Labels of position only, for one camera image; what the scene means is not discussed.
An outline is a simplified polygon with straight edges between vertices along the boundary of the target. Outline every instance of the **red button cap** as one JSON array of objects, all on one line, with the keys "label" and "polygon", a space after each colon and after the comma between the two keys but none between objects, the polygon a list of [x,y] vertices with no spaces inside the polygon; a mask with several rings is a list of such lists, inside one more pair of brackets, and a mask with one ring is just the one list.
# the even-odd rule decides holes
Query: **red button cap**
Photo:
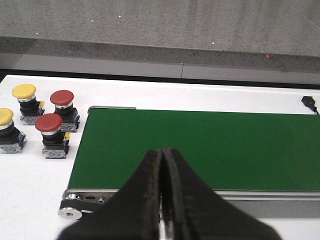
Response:
[{"label": "red button cap", "polygon": [[72,102],[74,99],[74,94],[68,90],[59,90],[52,93],[50,101],[59,106],[65,106]]},{"label": "red button cap", "polygon": [[35,121],[35,128],[41,132],[53,132],[62,124],[62,117],[56,113],[48,113],[40,116]]}]

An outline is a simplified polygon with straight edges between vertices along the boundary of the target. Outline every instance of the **speckled gray surface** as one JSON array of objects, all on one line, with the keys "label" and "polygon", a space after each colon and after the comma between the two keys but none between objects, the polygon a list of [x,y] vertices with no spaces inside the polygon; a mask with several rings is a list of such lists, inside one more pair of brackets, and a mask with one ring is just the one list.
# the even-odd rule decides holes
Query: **speckled gray surface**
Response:
[{"label": "speckled gray surface", "polygon": [[319,9],[317,0],[0,0],[0,53],[320,72]]}]

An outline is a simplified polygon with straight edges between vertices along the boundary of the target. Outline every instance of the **green conveyor belt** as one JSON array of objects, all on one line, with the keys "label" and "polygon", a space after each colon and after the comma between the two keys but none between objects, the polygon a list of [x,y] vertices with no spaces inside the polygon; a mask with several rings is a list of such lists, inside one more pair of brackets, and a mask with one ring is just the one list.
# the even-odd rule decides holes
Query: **green conveyor belt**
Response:
[{"label": "green conveyor belt", "polygon": [[119,189],[146,150],[177,148],[214,190],[320,191],[320,117],[94,108],[69,189]]}]

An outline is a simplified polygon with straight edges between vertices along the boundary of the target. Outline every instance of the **yellow button cap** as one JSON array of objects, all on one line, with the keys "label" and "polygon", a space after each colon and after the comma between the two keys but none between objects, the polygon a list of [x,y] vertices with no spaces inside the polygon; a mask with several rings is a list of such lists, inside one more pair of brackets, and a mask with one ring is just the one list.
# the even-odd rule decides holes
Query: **yellow button cap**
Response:
[{"label": "yellow button cap", "polygon": [[14,112],[9,108],[0,108],[0,126],[7,125],[14,117]]},{"label": "yellow button cap", "polygon": [[12,95],[17,99],[28,99],[35,95],[36,90],[32,84],[21,84],[12,90]]}]

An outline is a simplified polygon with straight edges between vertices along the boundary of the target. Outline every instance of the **white table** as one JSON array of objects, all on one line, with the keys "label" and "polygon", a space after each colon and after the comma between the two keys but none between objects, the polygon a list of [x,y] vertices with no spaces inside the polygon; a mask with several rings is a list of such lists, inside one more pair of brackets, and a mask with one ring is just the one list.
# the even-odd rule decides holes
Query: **white table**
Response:
[{"label": "white table", "polygon": [[[11,91],[24,83],[36,86],[36,99],[45,101],[45,113],[55,109],[50,102],[53,92],[66,89],[74,93],[80,126],[77,133],[71,134],[66,159],[45,159],[41,133],[34,126],[21,124],[20,106]],[[27,142],[20,154],[0,155],[0,240],[55,239],[74,222],[58,217],[57,211],[90,106],[313,114],[301,103],[305,95],[313,96],[320,107],[319,90],[8,75],[0,83],[0,108],[13,110],[15,126],[26,134]],[[320,239],[319,218],[260,220],[273,226],[284,240]]]}]

